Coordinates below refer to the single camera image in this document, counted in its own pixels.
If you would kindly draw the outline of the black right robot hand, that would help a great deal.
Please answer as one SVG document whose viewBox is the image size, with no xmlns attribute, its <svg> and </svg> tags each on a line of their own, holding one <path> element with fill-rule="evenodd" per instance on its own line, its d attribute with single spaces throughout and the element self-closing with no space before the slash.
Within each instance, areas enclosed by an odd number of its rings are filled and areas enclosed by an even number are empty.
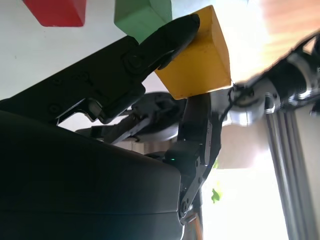
<svg viewBox="0 0 320 240">
<path fill-rule="evenodd" d="M 59 127 L 76 113 L 110 123 L 143 81 L 195 38 L 197 14 L 142 43 L 125 36 L 0 102 L 3 240 L 179 240 L 182 218 L 221 149 L 209 93 L 188 99 L 179 140 L 160 161 Z"/>
</svg>

